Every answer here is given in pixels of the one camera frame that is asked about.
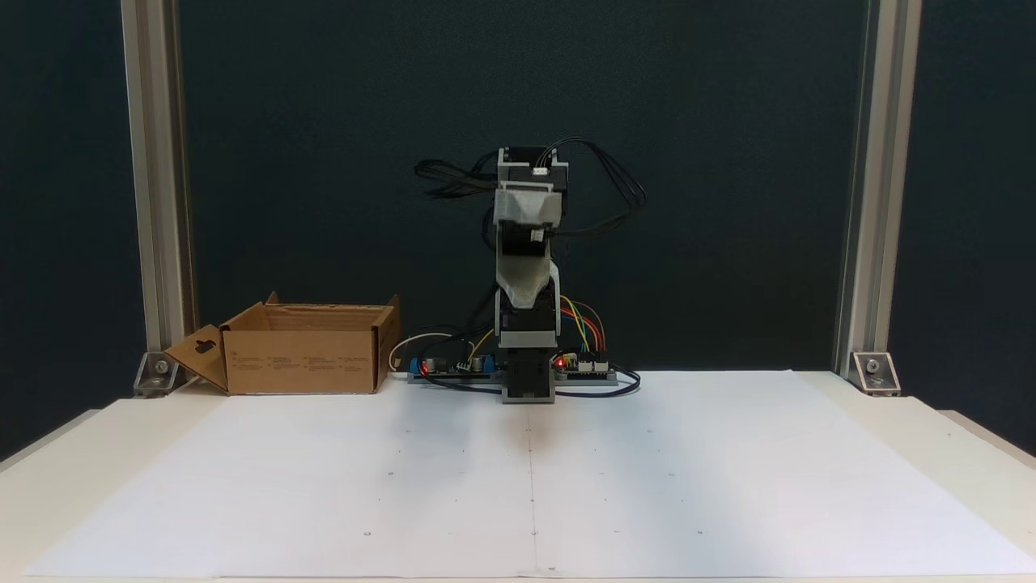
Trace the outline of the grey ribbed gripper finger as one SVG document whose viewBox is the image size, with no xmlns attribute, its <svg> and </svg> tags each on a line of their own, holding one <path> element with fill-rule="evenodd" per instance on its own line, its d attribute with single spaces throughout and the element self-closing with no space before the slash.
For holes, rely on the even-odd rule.
<svg viewBox="0 0 1036 583">
<path fill-rule="evenodd" d="M 537 297 L 558 274 L 558 267 L 546 255 L 496 256 L 495 282 L 514 309 L 533 309 Z"/>
</svg>

